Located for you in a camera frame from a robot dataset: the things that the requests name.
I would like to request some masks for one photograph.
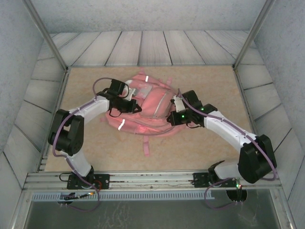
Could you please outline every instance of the enclosure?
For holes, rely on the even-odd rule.
[[[0,228],[304,228],[304,7],[296,0],[2,1]],[[213,211],[194,174],[238,159],[230,144],[206,128],[186,129],[151,137],[145,156],[142,136],[100,115],[86,125],[83,148],[95,172],[110,176],[103,204],[90,215],[60,208],[71,191],[59,175],[71,169],[47,141],[55,112],[91,100],[100,77],[126,81],[139,72],[195,90],[243,129],[267,135],[278,179],[241,179],[247,200]],[[208,199],[230,203],[231,189],[213,187]],[[96,200],[73,204],[90,208]]]

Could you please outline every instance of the pink backpack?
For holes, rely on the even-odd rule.
[[[148,136],[171,136],[186,127],[172,126],[166,121],[170,112],[175,110],[171,99],[176,95],[176,91],[169,86],[171,79],[164,84],[161,80],[143,74],[138,74],[125,83],[130,90],[135,89],[132,99],[137,100],[142,111],[120,114],[113,108],[106,113],[106,118],[109,125],[120,131],[143,135],[144,154],[149,156]]]

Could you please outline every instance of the reflective strip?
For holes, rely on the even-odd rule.
[[[122,126],[124,125],[124,123],[125,123],[125,119],[122,120],[122,123],[121,123],[121,125],[119,126],[118,130],[120,130],[120,129],[122,128]]]

